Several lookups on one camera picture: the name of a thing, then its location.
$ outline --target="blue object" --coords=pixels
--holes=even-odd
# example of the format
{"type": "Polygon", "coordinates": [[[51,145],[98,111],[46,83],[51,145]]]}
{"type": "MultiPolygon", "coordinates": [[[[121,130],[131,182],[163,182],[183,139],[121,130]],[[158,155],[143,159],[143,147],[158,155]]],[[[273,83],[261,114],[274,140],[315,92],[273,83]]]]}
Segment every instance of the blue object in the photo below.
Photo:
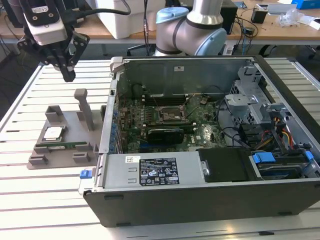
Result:
{"type": "Polygon", "coordinates": [[[246,48],[246,36],[244,36],[244,39],[243,39],[243,44],[242,44],[242,55],[245,54],[245,48],[246,48]]]}
{"type": "Polygon", "coordinates": [[[257,152],[252,156],[256,164],[260,163],[275,163],[276,159],[272,155],[272,152],[257,152]]]}
{"type": "Polygon", "coordinates": [[[198,49],[195,51],[195,56],[212,56],[217,55],[225,41],[227,39],[227,32],[224,28],[219,28],[213,33],[211,33],[198,49]]]}
{"type": "Polygon", "coordinates": [[[292,0],[297,9],[320,9],[320,0],[292,0]]]}
{"type": "Polygon", "coordinates": [[[311,162],[315,158],[314,155],[310,151],[305,151],[304,155],[309,160],[309,162],[311,162]]]}
{"type": "Polygon", "coordinates": [[[80,172],[80,179],[92,179],[92,170],[82,170],[80,172]]]}
{"type": "Polygon", "coordinates": [[[238,7],[238,9],[248,8],[244,1],[234,1],[233,3],[238,7]]]}
{"type": "Polygon", "coordinates": [[[185,7],[175,6],[163,8],[156,14],[156,24],[173,21],[186,16],[189,10],[185,7]]]}

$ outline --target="slotted aluminum table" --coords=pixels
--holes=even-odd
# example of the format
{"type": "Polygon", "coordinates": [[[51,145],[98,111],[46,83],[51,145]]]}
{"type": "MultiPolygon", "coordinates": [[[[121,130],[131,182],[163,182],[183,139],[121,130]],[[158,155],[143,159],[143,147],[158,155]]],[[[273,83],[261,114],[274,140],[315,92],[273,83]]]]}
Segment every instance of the slotted aluminum table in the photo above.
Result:
{"type": "MultiPolygon", "coordinates": [[[[285,58],[268,58],[267,61],[320,121],[320,93],[315,79],[296,62],[285,58]]],[[[81,61],[76,66],[77,79],[73,83],[65,83],[53,67],[39,66],[1,121],[1,239],[320,238],[320,202],[297,216],[104,228],[78,193],[79,173],[83,167],[28,170],[26,164],[45,123],[44,112],[48,105],[60,105],[63,111],[79,110],[74,90],[87,88],[91,109],[99,110],[108,100],[109,64],[101,60],[81,61]],[[265,233],[263,231],[272,232],[274,236],[260,235],[265,233]]],[[[270,92],[279,101],[271,89],[270,92]]]]}

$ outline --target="blue latch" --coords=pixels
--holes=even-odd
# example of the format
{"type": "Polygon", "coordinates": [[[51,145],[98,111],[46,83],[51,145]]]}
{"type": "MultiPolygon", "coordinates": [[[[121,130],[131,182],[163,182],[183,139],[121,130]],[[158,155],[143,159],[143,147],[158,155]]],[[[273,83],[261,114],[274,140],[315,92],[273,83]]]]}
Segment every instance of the blue latch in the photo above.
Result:
{"type": "Polygon", "coordinates": [[[311,162],[315,158],[314,155],[310,151],[305,151],[304,155],[309,160],[309,162],[311,162]]]}
{"type": "Polygon", "coordinates": [[[92,179],[92,170],[82,170],[80,172],[80,179],[92,179]]]}
{"type": "Polygon", "coordinates": [[[275,163],[276,159],[272,155],[272,152],[257,152],[252,156],[256,164],[259,163],[275,163]]]}

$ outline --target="power supply label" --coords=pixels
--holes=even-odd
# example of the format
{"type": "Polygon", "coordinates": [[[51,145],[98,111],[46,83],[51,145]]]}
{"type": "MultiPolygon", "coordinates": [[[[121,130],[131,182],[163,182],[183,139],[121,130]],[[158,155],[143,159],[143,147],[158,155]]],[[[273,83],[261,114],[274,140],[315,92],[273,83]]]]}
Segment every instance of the power supply label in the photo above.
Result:
{"type": "Polygon", "coordinates": [[[176,159],[154,158],[140,159],[140,185],[171,185],[179,184],[176,159]]]}

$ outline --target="motherboard chip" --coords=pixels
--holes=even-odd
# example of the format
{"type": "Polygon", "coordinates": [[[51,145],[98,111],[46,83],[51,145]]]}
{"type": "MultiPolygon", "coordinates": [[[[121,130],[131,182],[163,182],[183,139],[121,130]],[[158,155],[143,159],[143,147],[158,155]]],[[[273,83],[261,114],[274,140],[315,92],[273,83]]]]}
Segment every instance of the motherboard chip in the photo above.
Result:
{"type": "Polygon", "coordinates": [[[63,128],[61,126],[51,126],[48,127],[45,131],[43,139],[45,141],[52,141],[60,138],[63,128]]]}
{"type": "Polygon", "coordinates": [[[159,117],[164,122],[181,121],[185,119],[185,112],[179,106],[166,106],[159,108],[159,117]]]}

